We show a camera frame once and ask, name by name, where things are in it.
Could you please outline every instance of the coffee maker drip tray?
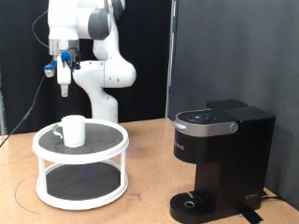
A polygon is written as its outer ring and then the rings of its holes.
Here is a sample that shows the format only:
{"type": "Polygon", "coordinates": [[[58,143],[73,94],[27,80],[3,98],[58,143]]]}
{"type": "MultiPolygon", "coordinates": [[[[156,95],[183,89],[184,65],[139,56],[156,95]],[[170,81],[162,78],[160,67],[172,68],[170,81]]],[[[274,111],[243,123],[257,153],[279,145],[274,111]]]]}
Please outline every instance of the coffee maker drip tray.
{"type": "Polygon", "coordinates": [[[170,201],[171,216],[182,223],[209,221],[214,212],[194,191],[178,194],[170,201]]]}

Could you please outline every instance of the mug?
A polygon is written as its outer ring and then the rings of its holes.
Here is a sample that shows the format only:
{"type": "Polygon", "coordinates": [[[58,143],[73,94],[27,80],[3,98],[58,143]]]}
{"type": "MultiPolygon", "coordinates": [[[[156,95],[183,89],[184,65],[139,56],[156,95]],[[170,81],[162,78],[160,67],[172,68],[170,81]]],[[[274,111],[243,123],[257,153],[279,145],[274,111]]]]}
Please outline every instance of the mug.
{"type": "Polygon", "coordinates": [[[85,144],[85,118],[81,115],[70,115],[62,118],[61,125],[55,124],[52,128],[54,134],[62,135],[56,132],[56,129],[62,126],[64,133],[64,145],[66,147],[81,147],[85,144]]]}

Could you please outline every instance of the tabletop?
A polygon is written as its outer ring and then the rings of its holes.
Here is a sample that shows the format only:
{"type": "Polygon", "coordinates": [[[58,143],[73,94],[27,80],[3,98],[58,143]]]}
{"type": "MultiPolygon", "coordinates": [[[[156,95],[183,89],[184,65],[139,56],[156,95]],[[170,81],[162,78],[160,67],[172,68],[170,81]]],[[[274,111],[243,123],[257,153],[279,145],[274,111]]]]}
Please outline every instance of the tabletop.
{"type": "MultiPolygon", "coordinates": [[[[177,223],[169,215],[170,199],[194,188],[195,165],[173,154],[175,128],[169,119],[121,123],[129,133],[129,187],[115,202],[85,211],[67,211],[43,203],[36,194],[37,156],[34,133],[14,134],[0,148],[0,223],[177,223]]],[[[265,189],[269,196],[274,195],[265,189]]],[[[280,200],[267,200],[256,212],[263,224],[299,223],[298,211],[280,200]]],[[[215,224],[248,224],[239,216],[215,224]]]]}

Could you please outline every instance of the black backdrop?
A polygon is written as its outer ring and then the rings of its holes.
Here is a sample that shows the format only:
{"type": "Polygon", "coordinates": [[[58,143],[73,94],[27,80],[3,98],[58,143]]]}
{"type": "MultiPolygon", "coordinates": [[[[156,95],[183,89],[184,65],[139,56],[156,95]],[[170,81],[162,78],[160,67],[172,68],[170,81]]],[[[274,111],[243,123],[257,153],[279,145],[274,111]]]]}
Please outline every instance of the black backdrop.
{"type": "MultiPolygon", "coordinates": [[[[33,103],[51,60],[31,30],[33,21],[48,9],[47,0],[0,1],[0,64],[11,132],[33,103]]],[[[137,78],[130,88],[106,89],[119,102],[119,122],[157,119],[164,116],[168,66],[171,0],[126,0],[126,9],[117,21],[120,51],[134,65],[137,78]]],[[[38,37],[48,45],[49,27],[45,15],[36,24],[38,37]]],[[[82,61],[96,60],[93,41],[80,40],[82,61]]],[[[36,132],[69,114],[92,115],[85,91],[72,80],[69,96],[61,97],[56,77],[45,78],[35,108],[16,133],[36,132]]]]}

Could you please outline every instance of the black cable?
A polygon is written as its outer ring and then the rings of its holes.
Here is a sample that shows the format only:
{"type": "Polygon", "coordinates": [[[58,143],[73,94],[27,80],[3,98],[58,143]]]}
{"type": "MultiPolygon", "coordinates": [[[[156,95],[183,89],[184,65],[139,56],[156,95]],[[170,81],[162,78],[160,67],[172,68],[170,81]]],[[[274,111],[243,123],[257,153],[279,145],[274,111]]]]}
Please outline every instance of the black cable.
{"type": "Polygon", "coordinates": [[[36,37],[36,39],[38,40],[38,42],[41,43],[43,46],[45,46],[45,47],[48,48],[48,47],[49,47],[48,45],[44,44],[43,42],[41,42],[41,41],[38,39],[38,37],[37,37],[37,35],[36,35],[36,32],[35,32],[35,25],[36,25],[36,22],[37,22],[40,18],[42,18],[47,12],[48,12],[48,11],[45,11],[41,16],[39,16],[39,17],[34,21],[34,23],[32,24],[32,32],[34,33],[34,36],[36,37]]]}
{"type": "Polygon", "coordinates": [[[278,200],[284,201],[283,198],[281,198],[281,197],[273,196],[273,197],[263,197],[262,202],[265,201],[265,200],[268,200],[268,199],[278,199],[278,200]]]}
{"type": "Polygon", "coordinates": [[[81,53],[80,53],[80,51],[76,48],[70,48],[67,51],[69,51],[71,49],[73,49],[78,54],[78,65],[80,65],[80,62],[81,62],[81,53]]]}
{"type": "Polygon", "coordinates": [[[28,110],[28,112],[25,114],[25,116],[22,118],[21,122],[18,124],[18,126],[7,136],[7,138],[1,143],[0,147],[2,147],[2,145],[8,140],[8,138],[14,134],[16,132],[16,130],[20,127],[20,125],[28,118],[31,110],[34,108],[35,106],[35,103],[36,103],[36,97],[38,95],[38,92],[39,92],[39,89],[41,87],[41,84],[43,83],[43,80],[45,78],[45,76],[43,76],[43,78],[41,79],[40,83],[39,83],[39,86],[38,86],[38,89],[37,89],[37,92],[36,92],[36,96],[35,96],[35,99],[34,99],[34,103],[32,104],[32,106],[30,107],[30,109],[28,110]]]}

